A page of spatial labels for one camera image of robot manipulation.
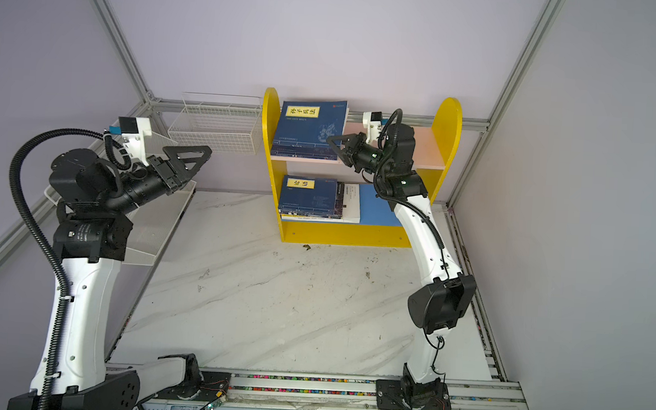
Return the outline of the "white book brown bars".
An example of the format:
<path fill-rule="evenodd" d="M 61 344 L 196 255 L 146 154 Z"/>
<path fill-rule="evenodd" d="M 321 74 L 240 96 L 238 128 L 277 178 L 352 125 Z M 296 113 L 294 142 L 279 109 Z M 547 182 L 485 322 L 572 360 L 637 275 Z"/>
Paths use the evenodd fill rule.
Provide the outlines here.
<path fill-rule="evenodd" d="M 285 221 L 303 221 L 309 223 L 360 223 L 360 187 L 358 184 L 345 184 L 343 196 L 343 211 L 342 215 L 338 218 L 328 217 L 315 217 L 315 216 L 297 216 L 297 215 L 281 215 L 280 218 Z"/>

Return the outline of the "navy book yellow label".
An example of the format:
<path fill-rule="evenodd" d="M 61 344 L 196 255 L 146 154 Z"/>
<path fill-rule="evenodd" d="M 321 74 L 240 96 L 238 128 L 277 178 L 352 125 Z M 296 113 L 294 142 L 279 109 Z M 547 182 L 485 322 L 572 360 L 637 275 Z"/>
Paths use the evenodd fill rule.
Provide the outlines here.
<path fill-rule="evenodd" d="M 279 198 L 281 215 L 340 218 L 343 192 L 335 179 L 285 176 Z"/>

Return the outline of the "navy bagua book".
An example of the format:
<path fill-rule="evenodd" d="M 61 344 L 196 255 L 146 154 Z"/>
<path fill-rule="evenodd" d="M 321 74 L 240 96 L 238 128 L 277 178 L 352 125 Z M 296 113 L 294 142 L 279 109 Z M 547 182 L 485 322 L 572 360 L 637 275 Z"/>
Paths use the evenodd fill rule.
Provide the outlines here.
<path fill-rule="evenodd" d="M 338 155 L 329 147 L 287 146 L 274 143 L 271 147 L 270 154 L 271 156 L 287 158 L 323 159 L 323 161 L 338 160 Z"/>

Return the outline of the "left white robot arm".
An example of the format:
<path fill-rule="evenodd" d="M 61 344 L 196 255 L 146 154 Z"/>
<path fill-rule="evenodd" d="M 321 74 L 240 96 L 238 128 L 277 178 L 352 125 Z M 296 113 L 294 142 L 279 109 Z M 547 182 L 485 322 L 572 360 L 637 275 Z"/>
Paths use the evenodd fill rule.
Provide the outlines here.
<path fill-rule="evenodd" d="M 161 156 L 121 171 L 90 149 L 74 149 L 51 165 L 59 195 L 58 226 L 46 238 L 25 201 L 21 168 L 45 135 L 28 141 L 11 161 L 16 208 L 52 267 L 55 304 L 42 361 L 27 393 L 11 410 L 134 410 L 168 390 L 190 399 L 204 383 L 194 354 L 168 355 L 109 371 L 105 342 L 116 278 L 139 207 L 184 188 L 211 155 L 207 146 L 166 147 Z"/>

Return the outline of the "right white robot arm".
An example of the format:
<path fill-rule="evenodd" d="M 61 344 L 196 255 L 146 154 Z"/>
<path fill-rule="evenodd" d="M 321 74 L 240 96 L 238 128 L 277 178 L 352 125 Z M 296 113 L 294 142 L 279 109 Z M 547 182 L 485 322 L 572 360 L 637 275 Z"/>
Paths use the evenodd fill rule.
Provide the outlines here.
<path fill-rule="evenodd" d="M 364 133 L 326 141 L 347 167 L 371 175 L 377 198 L 388 202 L 400 221 L 419 270 L 421 287 L 407 303 L 419 340 L 398 384 L 379 383 L 383 403 L 403 410 L 450 410 L 438 356 L 451 330 L 466 315 L 477 284 L 474 277 L 461 272 L 437 228 L 428 189 L 413 167 L 414 130 L 390 122 L 376 146 L 369 144 Z"/>

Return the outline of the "white mesh two-tier rack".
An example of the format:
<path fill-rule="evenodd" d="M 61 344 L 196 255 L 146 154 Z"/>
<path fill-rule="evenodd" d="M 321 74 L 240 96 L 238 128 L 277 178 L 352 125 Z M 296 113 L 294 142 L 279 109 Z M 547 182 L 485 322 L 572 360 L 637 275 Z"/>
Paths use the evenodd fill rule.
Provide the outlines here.
<path fill-rule="evenodd" d="M 131 200 L 132 165 L 124 164 L 121 145 L 102 135 L 103 153 L 74 149 L 51 164 L 49 185 L 58 196 L 58 222 L 52 244 L 65 260 L 101 259 L 151 264 L 163 251 L 194 191 L 194 177 L 173 195 L 144 205 Z M 152 132 L 146 139 L 147 160 L 168 159 L 162 148 L 179 146 Z"/>

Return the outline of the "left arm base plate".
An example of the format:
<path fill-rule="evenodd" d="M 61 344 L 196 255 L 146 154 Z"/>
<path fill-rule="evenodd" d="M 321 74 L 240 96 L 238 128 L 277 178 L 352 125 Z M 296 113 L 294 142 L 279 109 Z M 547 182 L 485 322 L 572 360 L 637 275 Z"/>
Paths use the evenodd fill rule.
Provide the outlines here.
<path fill-rule="evenodd" d="M 181 388 L 177 398 L 184 401 L 210 402 L 219 393 L 226 395 L 230 387 L 232 375 L 225 371 L 206 372 L 193 379 Z"/>

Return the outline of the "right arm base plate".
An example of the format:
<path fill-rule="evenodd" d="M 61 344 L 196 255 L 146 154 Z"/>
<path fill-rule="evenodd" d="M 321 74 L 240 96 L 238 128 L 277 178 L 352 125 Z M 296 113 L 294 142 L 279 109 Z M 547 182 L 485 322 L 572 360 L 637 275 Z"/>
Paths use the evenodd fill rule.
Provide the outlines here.
<path fill-rule="evenodd" d="M 379 379 L 376 382 L 377 408 L 383 410 L 452 410 L 446 383 L 437 378 L 428 383 Z"/>

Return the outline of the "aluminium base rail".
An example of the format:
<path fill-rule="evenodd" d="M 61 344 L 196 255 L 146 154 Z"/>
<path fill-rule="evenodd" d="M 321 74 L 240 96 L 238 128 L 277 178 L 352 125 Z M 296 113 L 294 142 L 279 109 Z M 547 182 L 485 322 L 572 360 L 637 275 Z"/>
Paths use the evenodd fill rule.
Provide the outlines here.
<path fill-rule="evenodd" d="M 383 410 L 376 382 L 396 377 L 205 368 L 231 373 L 226 395 L 210 402 L 184 401 L 164 390 L 133 410 Z M 454 380 L 446 383 L 452 410 L 530 410 L 516 383 Z"/>

